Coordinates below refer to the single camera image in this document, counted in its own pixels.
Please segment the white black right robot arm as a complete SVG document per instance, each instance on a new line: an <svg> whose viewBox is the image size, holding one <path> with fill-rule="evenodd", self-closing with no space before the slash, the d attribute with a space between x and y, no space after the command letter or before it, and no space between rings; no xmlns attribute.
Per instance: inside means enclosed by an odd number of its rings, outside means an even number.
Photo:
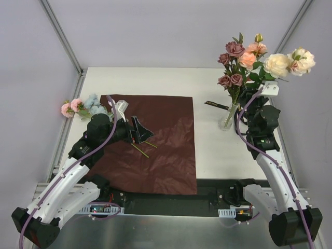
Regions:
<svg viewBox="0 0 332 249"><path fill-rule="evenodd" d="M322 213L310 207L286 169L274 130L280 110L267 104L279 92L277 85L247 88L240 95L240 111L236 131L253 159L264 172L274 194L267 195L254 179L240 180L233 192L236 203L252 204L268 223L269 234L277 246L307 243L314 240L322 223Z"/></svg>

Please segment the dark green printed ribbon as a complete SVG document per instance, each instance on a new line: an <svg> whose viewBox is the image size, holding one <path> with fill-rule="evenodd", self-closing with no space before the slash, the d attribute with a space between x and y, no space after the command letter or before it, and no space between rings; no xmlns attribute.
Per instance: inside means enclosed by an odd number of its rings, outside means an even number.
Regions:
<svg viewBox="0 0 332 249"><path fill-rule="evenodd" d="M223 109L223 110L227 110L227 108L228 108L228 106L226 106L226 105L222 105L222 104L218 104L218 103L215 103L215 102L212 102L212 101L205 101L204 102L206 105L209 105L209 106L213 106L213 107L216 107L216 108L219 108L219 109ZM235 124L235 122L237 121L237 119L238 119L238 117L239 117L239 114L240 114L240 112L242 111L242 106L240 105L239 106L239 109L236 111L236 114L235 114L235 116L234 116L234 121L233 121L233 125L232 125L232 127L234 127L234 130L235 130L235 133L236 134L239 134L238 133L238 131L237 131L237 129L236 129L236 124Z"/></svg>

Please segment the pink artificial flower stem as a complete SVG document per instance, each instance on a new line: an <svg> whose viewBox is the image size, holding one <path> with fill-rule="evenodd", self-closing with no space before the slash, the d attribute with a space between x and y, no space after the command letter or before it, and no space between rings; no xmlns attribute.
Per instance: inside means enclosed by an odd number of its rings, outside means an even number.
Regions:
<svg viewBox="0 0 332 249"><path fill-rule="evenodd" d="M91 119L91 115L89 111L84 107L85 102L83 102L81 99L74 99L72 101L67 101L65 104L61 107L61 113L69 118L73 117L75 114L80 116L82 120L89 120ZM101 144L97 145L94 142L89 142L87 139L84 138L83 133L82 137L79 139L75 145L73 145L71 151L69 152L69 156L76 158L76 159L88 159L92 156L96 156L98 152L102 151L102 148L106 145Z"/></svg>

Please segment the red paper flower wrapping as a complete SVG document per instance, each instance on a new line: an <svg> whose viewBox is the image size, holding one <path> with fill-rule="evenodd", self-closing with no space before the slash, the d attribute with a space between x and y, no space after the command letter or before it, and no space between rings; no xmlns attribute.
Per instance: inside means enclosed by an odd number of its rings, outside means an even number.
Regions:
<svg viewBox="0 0 332 249"><path fill-rule="evenodd" d="M154 135L136 146L123 141L105 146L86 176L100 175L127 192L197 194L193 99L119 94L112 99L127 101L126 118L136 116Z"/></svg>

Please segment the light blue artificial flower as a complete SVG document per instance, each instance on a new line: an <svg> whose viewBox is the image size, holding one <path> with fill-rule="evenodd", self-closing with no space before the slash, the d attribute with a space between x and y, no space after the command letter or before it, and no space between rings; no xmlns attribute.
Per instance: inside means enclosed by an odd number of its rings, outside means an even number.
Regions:
<svg viewBox="0 0 332 249"><path fill-rule="evenodd" d="M107 101L110 101L112 98L108 95L106 99ZM87 130L84 134L85 139L89 142L96 143L98 146L101 144L110 145L121 141L119 136L119 126L124 121L117 121L117 118L113 116L111 110L108 111L107 108L100 103L97 99L97 95L90 95L86 100L84 107L91 115L90 122L88 123ZM127 119L127 122L133 129L131 119Z"/></svg>

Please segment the cream bud flower stem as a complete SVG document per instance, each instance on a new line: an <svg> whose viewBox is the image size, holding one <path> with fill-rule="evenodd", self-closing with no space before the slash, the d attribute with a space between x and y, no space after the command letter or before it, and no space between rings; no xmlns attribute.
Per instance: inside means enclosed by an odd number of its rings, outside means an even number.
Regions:
<svg viewBox="0 0 332 249"><path fill-rule="evenodd" d="M256 61L249 73L246 86L257 89L268 81L284 80L288 74L302 76L316 65L314 55L298 47L288 54L271 54L263 61Z"/></svg>

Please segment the mauve artificial flower stem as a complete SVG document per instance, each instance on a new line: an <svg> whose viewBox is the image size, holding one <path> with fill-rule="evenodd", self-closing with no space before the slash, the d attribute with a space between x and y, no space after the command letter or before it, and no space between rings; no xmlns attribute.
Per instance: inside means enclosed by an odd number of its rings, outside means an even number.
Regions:
<svg viewBox="0 0 332 249"><path fill-rule="evenodd" d="M225 68L224 75L218 79L218 85L222 86L231 97L231 103L239 103L239 97L248 81L250 71L242 68L239 63L239 57L244 54L243 35L239 38L233 38L233 41L225 45L226 52L218 58L218 63Z"/></svg>

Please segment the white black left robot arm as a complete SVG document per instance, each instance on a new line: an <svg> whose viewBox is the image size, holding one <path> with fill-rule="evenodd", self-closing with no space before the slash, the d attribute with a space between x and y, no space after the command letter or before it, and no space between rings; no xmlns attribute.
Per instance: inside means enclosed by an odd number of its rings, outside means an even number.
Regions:
<svg viewBox="0 0 332 249"><path fill-rule="evenodd" d="M131 121L117 118L111 121L106 114L93 115L83 136L73 145L64 165L48 186L26 208L18 207L13 211L11 217L20 233L19 247L23 247L26 238L39 248L48 248L79 210L93 201L108 199L109 181L100 175L87 178L77 192L70 194L103 157L104 146L119 141L141 144L153 135L135 116Z"/></svg>

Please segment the peach artificial flower stem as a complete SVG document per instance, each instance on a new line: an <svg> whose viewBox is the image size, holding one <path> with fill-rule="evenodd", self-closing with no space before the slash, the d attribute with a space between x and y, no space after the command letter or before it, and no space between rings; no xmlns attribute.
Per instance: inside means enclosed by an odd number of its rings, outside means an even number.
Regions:
<svg viewBox="0 0 332 249"><path fill-rule="evenodd" d="M266 54L267 47L262 43L263 40L264 38L260 33L255 35L254 42L247 46L244 54L238 59L238 63L242 68L247 71L252 71L254 69L254 63L258 62L259 58Z"/></svg>

